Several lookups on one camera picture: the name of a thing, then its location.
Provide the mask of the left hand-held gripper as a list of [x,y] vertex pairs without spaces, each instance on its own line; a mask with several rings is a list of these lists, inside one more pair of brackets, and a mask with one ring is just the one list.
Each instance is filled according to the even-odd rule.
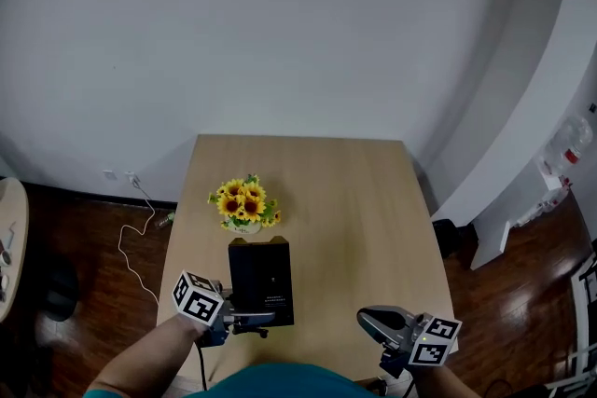
[[258,334],[267,338],[269,330],[261,326],[275,320],[274,311],[235,311],[229,300],[230,290],[218,280],[211,280],[182,270],[172,292],[178,313],[207,327],[201,336],[202,347],[222,346],[232,334]]

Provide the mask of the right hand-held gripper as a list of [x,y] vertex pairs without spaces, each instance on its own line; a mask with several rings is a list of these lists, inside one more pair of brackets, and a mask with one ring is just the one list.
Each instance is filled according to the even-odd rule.
[[413,315],[396,306],[370,306],[356,314],[360,326],[384,347],[380,367],[398,378],[404,369],[442,366],[462,322],[427,313]]

